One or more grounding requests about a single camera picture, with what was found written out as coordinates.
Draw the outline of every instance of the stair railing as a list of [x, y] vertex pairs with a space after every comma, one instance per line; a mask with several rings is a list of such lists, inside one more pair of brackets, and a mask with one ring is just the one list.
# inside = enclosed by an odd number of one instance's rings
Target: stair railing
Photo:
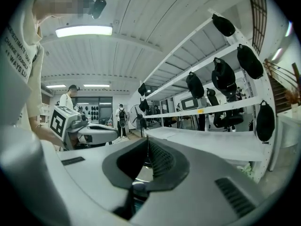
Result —
[[278, 77], [281, 77], [286, 82], [288, 82], [292, 86], [292, 88], [295, 89], [296, 91], [298, 91], [299, 95], [301, 95], [301, 87], [300, 87], [300, 83], [299, 83], [300, 74], [299, 74], [296, 63], [292, 64], [294, 73], [268, 61], [267, 59], [264, 60], [263, 66], [264, 66], [264, 68], [266, 68], [268, 70], [268, 74], [272, 78], [278, 80], [278, 78], [275, 76], [275, 74], [276, 74]]

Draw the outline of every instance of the fluorescent light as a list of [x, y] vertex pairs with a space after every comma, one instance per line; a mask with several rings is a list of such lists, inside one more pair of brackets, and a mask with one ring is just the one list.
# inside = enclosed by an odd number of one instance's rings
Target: fluorescent light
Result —
[[101, 34], [112, 35], [113, 28], [108, 26], [71, 26], [57, 29], [56, 35], [58, 38], [72, 36], [72, 35], [84, 35], [84, 34]]
[[84, 85], [85, 87], [110, 87], [110, 85]]
[[47, 88], [63, 88], [66, 87], [65, 85], [47, 85]]
[[278, 57], [278, 55], [279, 55], [279, 53], [281, 52], [281, 50], [282, 50], [282, 48], [279, 48], [279, 49], [277, 50], [277, 52], [276, 52], [276, 54], [274, 55], [274, 57], [272, 58], [272, 60], [275, 60], [275, 59]]
[[291, 21], [289, 21], [288, 22], [288, 28], [287, 28], [287, 31], [286, 31], [286, 34], [285, 34], [286, 37], [291, 34], [292, 28], [293, 28], [293, 23]]

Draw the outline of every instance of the shelf rack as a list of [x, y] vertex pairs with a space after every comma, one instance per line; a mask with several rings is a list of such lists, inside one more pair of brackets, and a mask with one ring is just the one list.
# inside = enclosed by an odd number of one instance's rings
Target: shelf rack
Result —
[[[212, 14], [216, 13], [212, 9], [209, 9], [208, 12]], [[180, 46], [190, 39], [198, 30], [204, 28], [211, 19], [207, 19], [203, 24], [201, 24], [197, 29], [189, 34], [177, 47], [175, 47], [165, 58], [164, 60], [155, 68], [155, 70], [147, 77], [150, 78], [156, 70], [171, 56]], [[229, 44], [226, 48], [216, 51], [211, 56], [205, 58], [203, 61], [197, 63], [196, 65], [186, 69], [181, 74], [175, 76], [170, 81], [163, 84], [156, 91], [145, 97], [147, 100], [154, 100], [157, 98], [157, 95], [164, 93], [166, 89], [175, 83], [185, 79], [189, 72], [197, 72], [202, 68], [206, 68], [215, 57], [223, 57], [230, 53], [233, 53], [237, 50], [239, 44], [247, 45], [252, 49], [254, 54], [257, 56], [256, 51], [244, 35], [236, 28], [235, 33], [231, 37], [225, 38]], [[146, 130], [145, 133], [151, 137], [158, 137], [174, 141], [176, 143], [181, 143], [190, 147], [194, 147], [200, 150], [204, 150], [213, 154], [216, 154], [226, 160], [237, 160], [237, 161], [253, 161], [253, 171], [254, 171], [254, 180], [259, 182], [260, 178], [264, 175], [267, 166], [269, 164], [270, 156], [272, 154], [272, 149], [274, 146], [275, 140], [275, 131], [273, 132], [272, 137], [268, 142], [261, 142], [256, 135], [256, 119], [259, 112], [259, 104], [262, 100], [265, 100], [273, 109], [274, 116], [275, 114], [275, 102], [272, 94], [272, 88], [269, 83], [269, 79], [265, 70], [263, 70], [263, 76], [257, 80], [253, 80], [242, 68], [241, 71], [244, 73], [244, 81], [249, 87], [249, 93], [251, 98], [243, 99], [241, 101], [226, 103], [222, 105], [199, 108], [195, 110], [188, 110], [175, 113], [166, 113], [143, 116], [144, 118], [164, 118], [164, 117], [174, 117], [174, 116], [184, 116], [184, 115], [195, 115], [195, 114], [206, 114], [206, 113], [215, 113], [219, 111], [227, 111], [232, 109], [238, 109], [241, 107], [253, 106], [253, 121], [254, 121], [254, 131], [251, 132], [201, 132], [201, 131], [190, 131], [184, 129], [174, 129], [174, 128], [165, 128], [161, 127], [158, 129]]]

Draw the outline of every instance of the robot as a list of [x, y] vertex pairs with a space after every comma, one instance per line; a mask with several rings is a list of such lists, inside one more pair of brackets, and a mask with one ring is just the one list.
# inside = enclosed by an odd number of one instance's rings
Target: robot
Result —
[[116, 129], [89, 123], [85, 114], [65, 106], [54, 107], [49, 127], [67, 150], [111, 145], [118, 138]]

